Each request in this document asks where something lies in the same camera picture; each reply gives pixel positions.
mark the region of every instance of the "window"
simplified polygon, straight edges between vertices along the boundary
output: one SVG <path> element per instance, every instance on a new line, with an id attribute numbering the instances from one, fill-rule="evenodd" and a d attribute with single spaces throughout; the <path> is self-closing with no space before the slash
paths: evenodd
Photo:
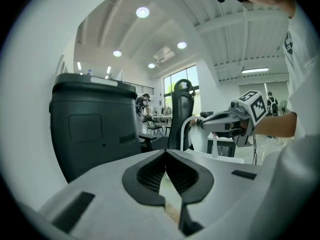
<path id="1" fill-rule="evenodd" d="M 198 80 L 198 73 L 197 73 L 196 66 L 186 68 L 177 73 L 169 75 L 168 77 L 163 79 L 164 106 L 172 108 L 172 95 L 174 93 L 175 84 L 181 79 L 189 80 L 192 86 L 194 87 L 196 95 L 194 97 L 194 106 L 193 106 L 192 113 L 194 115 L 200 115 L 201 102 L 200 102 L 199 80 Z"/>

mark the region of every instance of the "black trash bin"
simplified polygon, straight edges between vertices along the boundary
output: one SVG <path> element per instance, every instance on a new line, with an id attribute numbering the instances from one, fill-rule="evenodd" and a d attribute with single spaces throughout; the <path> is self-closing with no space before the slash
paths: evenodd
<path id="1" fill-rule="evenodd" d="M 98 165 L 141 153 L 136 88 L 119 81 L 60 74 L 49 105 L 52 144 L 68 182 Z"/>

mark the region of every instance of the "railing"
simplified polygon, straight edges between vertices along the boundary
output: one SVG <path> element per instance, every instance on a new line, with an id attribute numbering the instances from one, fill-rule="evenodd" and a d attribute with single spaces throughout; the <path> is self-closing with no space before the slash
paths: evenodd
<path id="1" fill-rule="evenodd" d="M 132 83 L 132 82 L 124 82 L 123 81 L 123 83 L 134 86 L 136 88 L 137 93 L 154 95 L 154 88 L 152 88 L 152 87 L 148 87 L 148 86 L 144 86 L 144 85 L 140 85 L 140 84 L 136 84 L 136 83 Z"/>

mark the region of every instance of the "ceiling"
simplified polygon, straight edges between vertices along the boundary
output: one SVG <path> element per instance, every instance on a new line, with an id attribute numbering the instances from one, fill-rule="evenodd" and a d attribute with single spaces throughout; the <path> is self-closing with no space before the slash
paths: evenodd
<path id="1" fill-rule="evenodd" d="M 150 15 L 138 18 L 139 7 Z M 268 74 L 287 74 L 282 44 L 288 24 L 275 7 L 244 9 L 236 0 L 106 0 L 79 26 L 76 40 L 109 53 L 121 50 L 153 78 L 204 59 L 215 79 L 226 81 L 241 77 L 242 69 L 269 67 Z M 177 48 L 181 41 L 186 49 Z M 174 56 L 157 63 L 154 55 L 164 47 Z"/>

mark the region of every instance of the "person in background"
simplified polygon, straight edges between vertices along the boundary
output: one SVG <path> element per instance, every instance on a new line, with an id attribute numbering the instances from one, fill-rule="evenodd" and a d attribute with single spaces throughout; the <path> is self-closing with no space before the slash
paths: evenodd
<path id="1" fill-rule="evenodd" d="M 314 69 L 320 50 L 320 39 L 308 16 L 295 0 L 238 0 L 244 6 L 261 4 L 277 6 L 288 14 L 288 31 L 283 51 L 289 72 L 289 95 L 292 95 Z M 304 129 L 290 102 L 290 113 L 283 116 L 266 116 L 258 123 L 251 135 L 266 135 L 281 138 L 301 138 Z M 248 121 L 240 126 L 247 129 Z"/>
<path id="2" fill-rule="evenodd" d="M 268 92 L 268 100 L 267 100 L 267 109 L 268 109 L 268 115 L 277 117 L 278 116 L 278 101 L 276 98 L 272 96 L 272 92 Z"/>
<path id="3" fill-rule="evenodd" d="M 150 95 L 145 93 L 135 101 L 135 114 L 136 114 L 136 129 L 137 133 L 143 133 L 143 114 L 146 110 L 146 116 L 150 117 L 150 108 L 148 102 L 150 101 Z"/>

